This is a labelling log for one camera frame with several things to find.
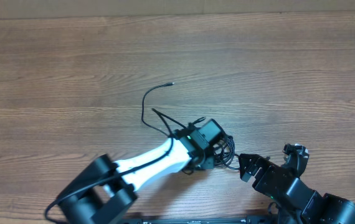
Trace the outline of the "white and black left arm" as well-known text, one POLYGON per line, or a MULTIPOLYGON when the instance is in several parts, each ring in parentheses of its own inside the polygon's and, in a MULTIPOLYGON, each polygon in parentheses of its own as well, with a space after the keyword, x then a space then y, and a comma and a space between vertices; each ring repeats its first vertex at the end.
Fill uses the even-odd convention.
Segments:
POLYGON ((92 161, 55 199, 67 223, 119 223, 137 191, 168 174, 211 162, 223 132, 216 128, 176 131, 161 146, 131 159, 106 154, 92 161))

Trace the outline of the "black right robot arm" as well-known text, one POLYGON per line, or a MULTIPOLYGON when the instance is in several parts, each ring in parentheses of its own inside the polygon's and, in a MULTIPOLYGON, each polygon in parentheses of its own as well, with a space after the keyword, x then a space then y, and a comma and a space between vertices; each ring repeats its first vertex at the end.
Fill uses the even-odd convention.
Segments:
POLYGON ((239 156, 240 178, 255 177, 255 191, 270 197, 281 215, 296 223, 355 223, 355 203, 332 194, 320 195, 301 179, 305 156, 290 154, 278 166, 258 154, 239 156))

